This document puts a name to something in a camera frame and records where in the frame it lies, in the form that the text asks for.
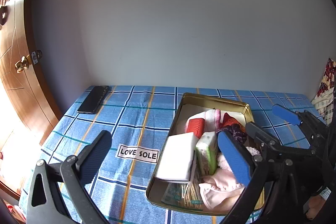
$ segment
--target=sunlight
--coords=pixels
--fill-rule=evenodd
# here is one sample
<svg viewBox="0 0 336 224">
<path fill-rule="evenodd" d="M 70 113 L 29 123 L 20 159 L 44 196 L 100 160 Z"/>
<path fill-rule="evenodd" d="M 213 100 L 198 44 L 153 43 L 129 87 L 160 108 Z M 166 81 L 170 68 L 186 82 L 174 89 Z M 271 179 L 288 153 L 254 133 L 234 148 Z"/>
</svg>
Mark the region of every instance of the sunlight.
<svg viewBox="0 0 336 224">
<path fill-rule="evenodd" d="M 39 140 L 21 122 L 0 82 L 0 180 L 20 193 L 21 186 L 38 157 Z"/>
</svg>

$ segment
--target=love sole label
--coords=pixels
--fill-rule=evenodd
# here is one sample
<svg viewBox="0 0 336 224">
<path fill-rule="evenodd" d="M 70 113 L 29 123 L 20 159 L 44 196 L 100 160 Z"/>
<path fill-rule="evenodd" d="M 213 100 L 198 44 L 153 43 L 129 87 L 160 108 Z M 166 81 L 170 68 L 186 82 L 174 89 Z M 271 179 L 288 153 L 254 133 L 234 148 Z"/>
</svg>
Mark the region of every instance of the love sole label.
<svg viewBox="0 0 336 224">
<path fill-rule="evenodd" d="M 151 164 L 156 164 L 158 162 L 159 152 L 160 150 L 158 149 L 119 144 L 115 157 L 121 159 L 135 159 L 149 162 Z"/>
</svg>

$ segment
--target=gold tin box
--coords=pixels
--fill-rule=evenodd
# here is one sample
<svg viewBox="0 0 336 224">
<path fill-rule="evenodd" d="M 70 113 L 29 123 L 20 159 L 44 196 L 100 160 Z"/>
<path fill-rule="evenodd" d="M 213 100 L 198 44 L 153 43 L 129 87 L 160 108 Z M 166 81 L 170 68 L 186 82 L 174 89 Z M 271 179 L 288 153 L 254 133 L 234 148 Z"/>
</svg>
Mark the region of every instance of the gold tin box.
<svg viewBox="0 0 336 224">
<path fill-rule="evenodd" d="M 220 109 L 225 111 L 233 111 L 233 112 L 240 112 L 244 115 L 246 123 L 254 122 L 251 108 L 249 104 L 244 102 L 238 102 L 233 100 L 228 100 L 224 98 L 218 98 L 213 96 L 206 96 L 200 94 L 193 94 L 193 93 L 184 93 L 179 104 L 178 110 L 176 111 L 174 120 L 170 127 L 168 136 L 176 135 L 184 131 L 185 122 L 189 117 L 205 111 L 207 109 Z M 253 146 L 256 147 L 254 141 L 248 137 L 245 146 Z M 171 205 L 167 205 L 162 203 L 161 199 L 168 187 L 168 182 L 156 179 L 154 174 L 156 172 L 156 168 L 152 175 L 151 181 L 146 190 L 146 197 L 150 203 L 153 205 L 170 209 L 173 211 L 179 211 L 184 213 L 190 214 L 198 214 L 198 215 L 211 215 L 211 216 L 225 216 L 229 213 L 229 211 L 200 211 L 194 210 L 190 208 L 182 208 L 182 207 L 175 207 Z M 260 209 L 264 205 L 264 189 L 260 194 L 260 197 L 255 205 L 255 210 Z"/>
</svg>

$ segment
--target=patterned fabric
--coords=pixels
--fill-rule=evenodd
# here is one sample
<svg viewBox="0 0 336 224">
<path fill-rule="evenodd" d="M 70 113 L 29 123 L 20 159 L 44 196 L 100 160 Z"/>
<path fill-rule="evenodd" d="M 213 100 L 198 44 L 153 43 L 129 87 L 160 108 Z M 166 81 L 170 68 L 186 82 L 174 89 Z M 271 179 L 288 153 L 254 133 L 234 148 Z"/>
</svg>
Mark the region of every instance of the patterned fabric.
<svg viewBox="0 0 336 224">
<path fill-rule="evenodd" d="M 334 113 L 334 104 L 330 104 L 327 107 L 322 107 L 317 111 L 320 113 L 321 117 L 323 118 L 323 120 L 325 120 L 327 124 L 331 124 Z"/>
<path fill-rule="evenodd" d="M 331 89 L 335 86 L 335 69 L 336 62 L 329 58 L 327 65 L 325 66 L 325 72 L 320 83 L 320 88 L 312 101 L 312 104 L 315 105 L 315 108 L 327 124 L 331 123 L 334 111 L 334 96 Z"/>
<path fill-rule="evenodd" d="M 115 157 L 119 144 L 161 150 L 185 92 L 248 103 L 255 122 L 287 146 L 308 148 L 309 143 L 297 126 L 272 114 L 274 104 L 294 111 L 306 109 L 323 121 L 315 107 L 302 94 L 161 86 L 111 86 L 96 115 L 78 114 L 78 107 L 91 89 L 92 87 L 86 90 L 59 121 L 41 148 L 40 159 L 48 163 L 61 162 L 68 155 L 78 155 L 101 130 L 110 131 L 112 147 L 91 184 L 85 186 L 110 223 L 212 224 L 223 219 L 180 213 L 151 205 L 145 197 L 145 191 L 155 165 Z M 30 178 L 21 191 L 19 204 L 24 212 L 34 168 L 32 166 Z M 60 188 L 71 216 L 81 222 L 66 188 L 63 184 L 60 184 Z M 248 223 L 256 220 L 258 214 L 259 212 L 253 213 Z"/>
<path fill-rule="evenodd" d="M 244 144 L 247 139 L 245 127 L 228 113 L 224 114 L 222 128 L 230 132 L 232 137 L 240 144 Z"/>
<path fill-rule="evenodd" d="M 320 84 L 319 91 L 317 92 L 317 97 L 320 96 L 321 93 L 335 86 L 335 79 L 334 79 L 335 68 L 336 68 L 336 62 L 329 58 L 327 65 L 325 66 L 325 72 Z"/>
</svg>

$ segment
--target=smartphone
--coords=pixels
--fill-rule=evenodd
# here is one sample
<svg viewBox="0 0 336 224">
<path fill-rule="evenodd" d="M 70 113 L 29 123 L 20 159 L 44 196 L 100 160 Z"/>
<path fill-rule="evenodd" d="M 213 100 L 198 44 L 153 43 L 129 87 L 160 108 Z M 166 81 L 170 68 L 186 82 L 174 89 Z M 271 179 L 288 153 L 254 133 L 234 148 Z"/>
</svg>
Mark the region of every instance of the smartphone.
<svg viewBox="0 0 336 224">
<path fill-rule="evenodd" d="M 95 86 L 85 98 L 84 102 L 79 106 L 77 112 L 83 114 L 95 114 L 108 88 L 108 85 Z"/>
</svg>

